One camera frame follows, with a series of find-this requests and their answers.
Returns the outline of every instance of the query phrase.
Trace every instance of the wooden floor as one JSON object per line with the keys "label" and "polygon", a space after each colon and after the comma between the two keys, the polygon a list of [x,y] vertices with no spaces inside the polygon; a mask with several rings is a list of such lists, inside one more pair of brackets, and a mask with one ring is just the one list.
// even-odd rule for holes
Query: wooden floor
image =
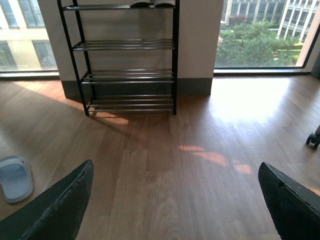
{"label": "wooden floor", "polygon": [[180,96],[177,115],[86,117],[59,81],[0,81],[0,158],[31,163],[34,192],[0,191],[0,220],[92,159],[77,240],[279,240],[258,182],[268,162],[320,194],[320,82],[215,77],[211,96]]}

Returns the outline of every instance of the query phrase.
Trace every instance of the light blue slipper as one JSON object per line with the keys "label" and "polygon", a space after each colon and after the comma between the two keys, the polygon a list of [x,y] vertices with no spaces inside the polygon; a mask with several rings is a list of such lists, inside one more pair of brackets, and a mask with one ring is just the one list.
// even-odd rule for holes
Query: light blue slipper
{"label": "light blue slipper", "polygon": [[20,156],[0,160],[0,185],[8,203],[26,199],[34,190],[29,162]]}

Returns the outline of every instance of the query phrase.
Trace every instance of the baseboard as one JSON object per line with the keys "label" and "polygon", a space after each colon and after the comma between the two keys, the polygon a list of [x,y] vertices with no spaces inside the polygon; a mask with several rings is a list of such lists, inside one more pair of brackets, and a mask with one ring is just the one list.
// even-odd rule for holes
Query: baseboard
{"label": "baseboard", "polygon": [[[67,99],[80,101],[80,93],[76,81],[61,81],[65,97]],[[185,95],[210,95],[212,78],[179,78],[177,81],[177,94]],[[144,94],[170,94],[171,86],[164,87],[163,84],[135,84],[127,85],[97,85],[95,87],[98,96],[107,95],[144,95]],[[90,86],[83,88],[84,96],[91,96]]]}

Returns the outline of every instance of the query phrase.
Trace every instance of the building facade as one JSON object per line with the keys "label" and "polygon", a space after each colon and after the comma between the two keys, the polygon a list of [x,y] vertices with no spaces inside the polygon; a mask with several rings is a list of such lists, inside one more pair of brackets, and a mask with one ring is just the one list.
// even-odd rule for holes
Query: building facade
{"label": "building facade", "polygon": [[288,0],[280,22],[278,36],[299,37],[304,43],[318,10],[320,0]]}
{"label": "building facade", "polygon": [[0,0],[0,72],[57,70],[37,0]]}
{"label": "building facade", "polygon": [[247,23],[269,22],[281,23],[287,0],[224,0],[221,21],[226,26],[233,26],[237,19]]}

